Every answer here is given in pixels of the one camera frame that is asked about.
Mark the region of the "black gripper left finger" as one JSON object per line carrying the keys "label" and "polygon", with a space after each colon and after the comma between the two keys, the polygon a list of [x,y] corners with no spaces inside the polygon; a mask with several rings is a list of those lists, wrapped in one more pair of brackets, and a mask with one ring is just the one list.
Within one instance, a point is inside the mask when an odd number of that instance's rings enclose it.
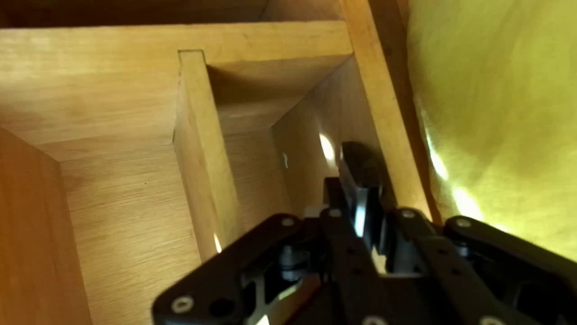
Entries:
{"label": "black gripper left finger", "polygon": [[153,325],[386,325],[379,275],[348,223],[274,216],[162,292]]}

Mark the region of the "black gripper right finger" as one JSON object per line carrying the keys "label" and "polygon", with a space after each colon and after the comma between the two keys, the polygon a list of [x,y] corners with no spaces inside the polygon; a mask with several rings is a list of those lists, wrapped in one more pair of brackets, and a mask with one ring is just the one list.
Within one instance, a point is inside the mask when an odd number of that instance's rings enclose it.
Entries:
{"label": "black gripper right finger", "polygon": [[431,281],[461,325],[577,325],[577,264],[458,216],[434,228],[400,208],[384,223],[386,270]]}

